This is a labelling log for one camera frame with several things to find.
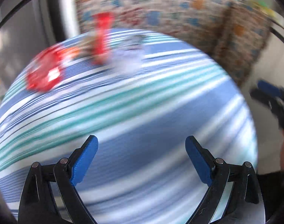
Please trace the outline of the striped blue green tablecloth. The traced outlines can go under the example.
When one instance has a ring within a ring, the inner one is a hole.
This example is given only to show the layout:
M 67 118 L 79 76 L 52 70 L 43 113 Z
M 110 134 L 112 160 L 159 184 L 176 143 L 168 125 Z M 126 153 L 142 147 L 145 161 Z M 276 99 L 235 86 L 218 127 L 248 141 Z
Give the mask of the striped blue green tablecloth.
M 256 165 L 253 119 L 227 73 L 164 34 L 114 29 L 109 42 L 138 34 L 145 57 L 130 76 L 84 57 L 47 93 L 27 90 L 25 72 L 13 82 L 0 107 L 0 191 L 12 214 L 31 164 L 56 163 L 90 135 L 99 148 L 76 189 L 98 223 L 185 223 L 207 189 L 188 136 L 227 163 Z

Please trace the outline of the patterned fu character blanket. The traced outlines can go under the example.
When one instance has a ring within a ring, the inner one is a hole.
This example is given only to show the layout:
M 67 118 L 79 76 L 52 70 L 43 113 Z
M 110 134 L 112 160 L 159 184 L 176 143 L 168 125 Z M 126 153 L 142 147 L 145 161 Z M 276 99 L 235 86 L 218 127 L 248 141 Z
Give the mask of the patterned fu character blanket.
M 114 27 L 147 29 L 181 39 L 212 57 L 237 85 L 248 79 L 267 44 L 271 19 L 237 0 L 75 0 L 81 32 L 112 12 Z

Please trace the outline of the red snack bag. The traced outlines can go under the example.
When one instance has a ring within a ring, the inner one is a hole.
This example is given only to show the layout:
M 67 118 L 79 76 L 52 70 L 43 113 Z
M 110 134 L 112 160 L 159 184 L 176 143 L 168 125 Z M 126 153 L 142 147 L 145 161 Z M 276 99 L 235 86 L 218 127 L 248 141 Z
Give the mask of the red snack bag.
M 27 90 L 45 93 L 62 81 L 62 49 L 51 46 L 34 57 L 26 71 Z

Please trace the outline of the orange small wrapper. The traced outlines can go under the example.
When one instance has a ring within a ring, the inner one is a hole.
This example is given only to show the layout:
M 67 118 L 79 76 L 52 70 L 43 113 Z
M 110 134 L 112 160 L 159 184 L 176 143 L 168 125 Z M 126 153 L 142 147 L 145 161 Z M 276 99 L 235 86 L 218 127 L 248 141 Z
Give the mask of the orange small wrapper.
M 77 46 L 69 47 L 69 48 L 63 48 L 61 50 L 62 57 L 64 59 L 74 59 L 79 56 L 80 54 L 80 48 Z

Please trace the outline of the clear plastic wipes pack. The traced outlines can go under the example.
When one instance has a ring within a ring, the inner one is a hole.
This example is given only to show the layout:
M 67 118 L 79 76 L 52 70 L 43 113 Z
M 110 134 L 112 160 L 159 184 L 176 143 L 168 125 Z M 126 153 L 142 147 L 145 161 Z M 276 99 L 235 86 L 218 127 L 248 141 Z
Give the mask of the clear plastic wipes pack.
M 132 76 L 141 68 L 144 56 L 142 44 L 117 46 L 112 50 L 110 63 L 118 74 Z

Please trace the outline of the beige crumpled paper bag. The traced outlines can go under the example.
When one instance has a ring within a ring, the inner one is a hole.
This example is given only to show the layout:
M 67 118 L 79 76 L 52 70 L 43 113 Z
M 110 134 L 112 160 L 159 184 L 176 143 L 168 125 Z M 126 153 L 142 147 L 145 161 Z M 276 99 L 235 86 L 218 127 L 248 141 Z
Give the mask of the beige crumpled paper bag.
M 78 44 L 80 56 L 91 56 L 94 53 L 95 36 L 87 35 Z

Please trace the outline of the tall red wrapper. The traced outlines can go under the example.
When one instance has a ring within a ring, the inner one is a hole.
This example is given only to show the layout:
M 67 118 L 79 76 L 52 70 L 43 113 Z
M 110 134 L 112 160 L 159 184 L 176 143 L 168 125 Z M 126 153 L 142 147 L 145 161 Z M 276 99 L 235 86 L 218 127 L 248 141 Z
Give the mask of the tall red wrapper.
M 111 12 L 101 12 L 94 15 L 95 19 L 95 35 L 93 43 L 94 62 L 102 65 L 108 58 L 109 46 L 107 45 L 107 37 L 112 27 L 114 16 Z

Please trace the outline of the grey refrigerator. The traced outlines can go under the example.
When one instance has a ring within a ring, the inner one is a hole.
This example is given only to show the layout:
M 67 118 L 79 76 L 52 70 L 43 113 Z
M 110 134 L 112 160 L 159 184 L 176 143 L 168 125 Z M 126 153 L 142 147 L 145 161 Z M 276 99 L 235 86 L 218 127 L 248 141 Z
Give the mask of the grey refrigerator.
M 58 41 L 59 0 L 0 0 L 0 80 L 8 89 L 30 60 Z

